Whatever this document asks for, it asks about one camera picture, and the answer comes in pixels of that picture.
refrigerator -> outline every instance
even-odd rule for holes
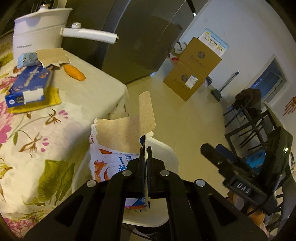
[[[159,69],[200,2],[196,10],[192,0],[68,0],[68,26],[80,22],[119,39],[110,45],[64,37],[62,47],[127,84]]]

white handle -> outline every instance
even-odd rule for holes
[[[116,43],[118,39],[117,34],[87,28],[62,28],[60,34],[63,37],[90,39],[109,44]]]

beige floor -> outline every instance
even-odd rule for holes
[[[178,174],[182,179],[194,181],[204,179],[222,195],[227,189],[222,185],[223,177],[218,169],[200,154],[200,146],[228,146],[224,134],[224,118],[221,105],[200,87],[188,101],[183,101],[163,83],[172,68],[167,59],[153,77],[145,77],[127,85],[131,115],[138,115],[138,95],[150,91],[156,128],[154,138],[172,147],[179,159]],[[135,235],[133,241],[142,240]]]

floral tablecloth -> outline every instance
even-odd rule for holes
[[[89,148],[95,118],[128,116],[124,84],[67,53],[86,76],[79,82],[59,68],[52,85],[62,103],[22,114],[7,112],[5,93],[14,78],[11,35],[0,39],[0,213],[18,236],[70,194],[73,176]]]

orange sausage-shaped object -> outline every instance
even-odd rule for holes
[[[67,73],[67,75],[69,75],[70,77],[79,80],[79,81],[84,81],[85,80],[85,76],[83,73],[81,73],[79,71],[79,69],[77,69],[76,67],[69,65],[69,64],[65,64],[64,65],[64,70]]]

